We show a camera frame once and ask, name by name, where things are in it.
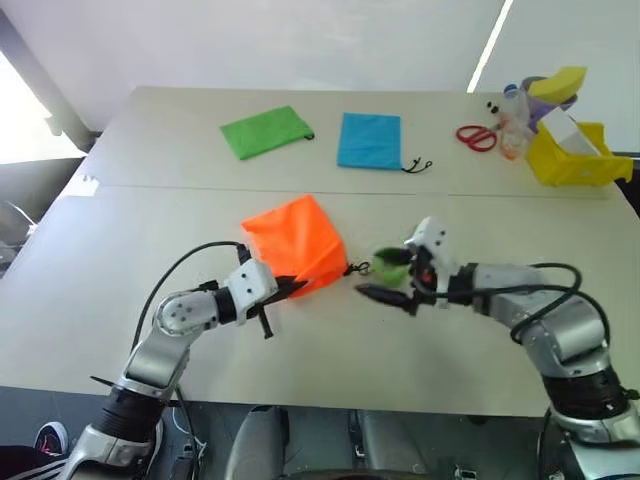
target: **clear bottle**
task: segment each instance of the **clear bottle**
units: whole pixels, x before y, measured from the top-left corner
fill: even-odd
[[[527,152],[531,131],[529,105],[525,93],[511,83],[504,89],[500,102],[500,152],[508,160],[515,160]]]

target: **yellow bin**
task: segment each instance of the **yellow bin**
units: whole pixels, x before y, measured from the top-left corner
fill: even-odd
[[[529,165],[543,185],[591,185],[601,187],[618,178],[627,183],[633,174],[633,160],[616,157],[604,143],[601,123],[578,123],[578,128],[600,150],[601,156],[573,155],[563,150],[538,122],[538,134],[527,153]]]

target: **red scissors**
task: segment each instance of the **red scissors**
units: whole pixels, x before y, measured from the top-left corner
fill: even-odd
[[[498,143],[496,131],[499,125],[487,128],[482,125],[465,125],[456,130],[456,138],[475,152],[488,152]]]

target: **orange bag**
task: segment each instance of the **orange bag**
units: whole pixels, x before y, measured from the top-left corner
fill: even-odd
[[[294,275],[308,282],[292,297],[326,287],[347,270],[342,239],[309,194],[249,218],[242,227],[276,277]]]

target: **green bag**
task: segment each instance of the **green bag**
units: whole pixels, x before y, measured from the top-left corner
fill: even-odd
[[[289,106],[238,120],[220,130],[240,160],[315,136],[311,127]]]

